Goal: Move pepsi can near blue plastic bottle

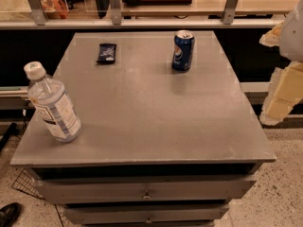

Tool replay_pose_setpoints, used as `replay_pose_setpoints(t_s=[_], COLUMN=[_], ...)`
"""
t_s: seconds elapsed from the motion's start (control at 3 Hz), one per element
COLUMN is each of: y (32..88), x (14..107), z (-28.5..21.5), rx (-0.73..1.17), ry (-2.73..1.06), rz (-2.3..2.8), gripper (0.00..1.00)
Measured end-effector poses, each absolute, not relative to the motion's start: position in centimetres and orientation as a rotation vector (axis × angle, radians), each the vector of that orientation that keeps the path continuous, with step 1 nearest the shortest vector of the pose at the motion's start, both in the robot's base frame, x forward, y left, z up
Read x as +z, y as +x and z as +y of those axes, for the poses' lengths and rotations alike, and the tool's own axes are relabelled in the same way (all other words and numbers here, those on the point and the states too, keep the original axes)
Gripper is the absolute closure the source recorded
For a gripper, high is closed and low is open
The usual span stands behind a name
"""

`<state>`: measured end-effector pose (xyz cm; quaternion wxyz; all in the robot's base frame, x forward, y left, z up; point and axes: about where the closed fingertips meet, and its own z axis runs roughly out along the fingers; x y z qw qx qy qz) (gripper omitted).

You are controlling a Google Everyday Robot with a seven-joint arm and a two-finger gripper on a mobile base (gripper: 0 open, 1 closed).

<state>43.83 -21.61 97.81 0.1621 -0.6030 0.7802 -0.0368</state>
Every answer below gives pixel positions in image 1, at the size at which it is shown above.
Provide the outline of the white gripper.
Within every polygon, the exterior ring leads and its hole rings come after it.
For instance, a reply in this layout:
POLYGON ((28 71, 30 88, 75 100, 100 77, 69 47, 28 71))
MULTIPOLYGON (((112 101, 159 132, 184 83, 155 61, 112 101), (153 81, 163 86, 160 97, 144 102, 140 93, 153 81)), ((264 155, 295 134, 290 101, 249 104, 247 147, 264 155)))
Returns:
POLYGON ((262 105, 259 120, 274 126, 284 120, 303 99, 303 0, 259 39, 268 47, 279 46, 280 55, 292 62, 284 69, 276 68, 269 83, 268 96, 262 105))

